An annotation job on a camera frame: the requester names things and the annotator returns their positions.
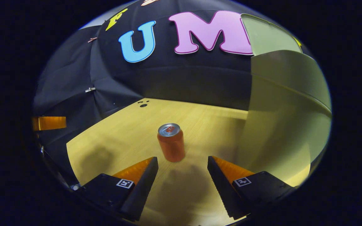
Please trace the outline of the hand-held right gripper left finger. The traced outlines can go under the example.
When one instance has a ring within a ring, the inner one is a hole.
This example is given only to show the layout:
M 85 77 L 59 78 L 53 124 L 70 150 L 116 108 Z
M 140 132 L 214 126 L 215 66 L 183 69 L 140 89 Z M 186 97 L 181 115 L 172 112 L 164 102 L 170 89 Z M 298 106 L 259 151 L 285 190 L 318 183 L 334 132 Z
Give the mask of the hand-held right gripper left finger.
M 86 203 L 115 218 L 139 221 L 158 172 L 153 156 L 114 174 L 100 174 L 80 189 Z

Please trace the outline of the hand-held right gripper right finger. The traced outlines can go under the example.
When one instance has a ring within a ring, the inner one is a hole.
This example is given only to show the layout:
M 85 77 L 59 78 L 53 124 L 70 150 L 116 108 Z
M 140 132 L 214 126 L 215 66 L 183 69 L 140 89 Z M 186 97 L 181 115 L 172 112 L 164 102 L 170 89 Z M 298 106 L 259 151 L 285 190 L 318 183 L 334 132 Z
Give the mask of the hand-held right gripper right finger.
M 267 171 L 253 173 L 216 156 L 208 156 L 207 170 L 234 220 L 257 216 L 296 191 Z

